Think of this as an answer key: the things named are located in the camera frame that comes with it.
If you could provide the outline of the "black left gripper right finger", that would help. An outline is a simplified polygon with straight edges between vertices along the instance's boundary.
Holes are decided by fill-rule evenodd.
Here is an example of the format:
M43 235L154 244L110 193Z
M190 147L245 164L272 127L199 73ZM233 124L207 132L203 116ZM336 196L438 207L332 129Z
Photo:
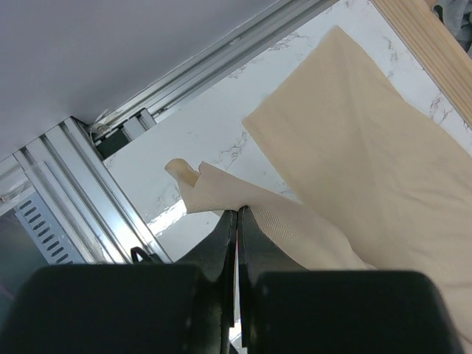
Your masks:
M416 271L309 271L237 215L249 353L463 353L435 284Z

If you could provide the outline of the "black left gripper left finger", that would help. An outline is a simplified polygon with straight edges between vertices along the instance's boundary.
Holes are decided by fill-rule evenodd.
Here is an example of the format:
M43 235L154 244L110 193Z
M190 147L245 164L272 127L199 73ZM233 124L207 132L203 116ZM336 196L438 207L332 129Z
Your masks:
M237 214L179 261L53 265L24 284L3 353L232 353Z

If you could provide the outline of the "beige trousers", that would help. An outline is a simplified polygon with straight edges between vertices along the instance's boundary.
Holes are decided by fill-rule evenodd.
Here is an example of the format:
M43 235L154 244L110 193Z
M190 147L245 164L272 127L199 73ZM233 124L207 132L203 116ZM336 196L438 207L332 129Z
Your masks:
M471 157L351 37L332 28L243 126L297 200L173 159L189 213L248 206L310 270L419 271L471 350Z

